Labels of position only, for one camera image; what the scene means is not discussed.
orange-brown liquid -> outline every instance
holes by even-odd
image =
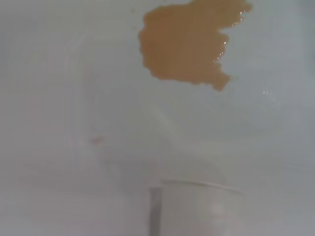
[[[231,77],[218,63],[229,41],[220,30],[240,23],[251,9],[246,0],[158,7],[144,16],[139,34],[144,66],[162,80],[205,83],[222,90]]]

